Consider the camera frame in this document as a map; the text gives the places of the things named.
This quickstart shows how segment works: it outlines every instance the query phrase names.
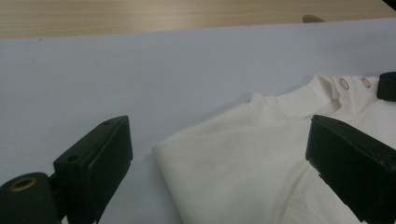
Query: white fabric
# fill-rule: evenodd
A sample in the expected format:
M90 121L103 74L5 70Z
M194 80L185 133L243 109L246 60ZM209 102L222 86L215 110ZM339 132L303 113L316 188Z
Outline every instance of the white fabric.
M348 90L341 85L341 78ZM305 160L311 118L343 120L396 148L396 103L377 77L316 76L177 133L153 150L184 223L359 223Z

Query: tabletop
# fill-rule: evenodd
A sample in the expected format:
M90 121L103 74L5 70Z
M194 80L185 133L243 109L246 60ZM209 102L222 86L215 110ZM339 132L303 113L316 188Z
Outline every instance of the tabletop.
M0 37L103 35L396 17L381 0L0 0Z

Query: metal eyelet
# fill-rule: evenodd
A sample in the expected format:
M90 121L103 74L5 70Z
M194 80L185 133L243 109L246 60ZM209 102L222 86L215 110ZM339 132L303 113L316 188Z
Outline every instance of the metal eyelet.
M362 78L361 80L363 81L364 85L365 85L368 89L371 88L371 84L370 84L369 80L367 80L367 78L364 77L364 78Z
M340 83L341 83L341 86L342 86L344 89L349 90L349 85L347 84L347 81L346 81L345 79L340 78Z

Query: white shirt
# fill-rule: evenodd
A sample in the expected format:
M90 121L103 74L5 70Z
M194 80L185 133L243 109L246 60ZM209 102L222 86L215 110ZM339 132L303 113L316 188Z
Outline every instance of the white shirt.
M254 94L153 150L184 223L360 223L305 160L311 118L340 119L396 148L396 103L377 77L315 76L281 96Z

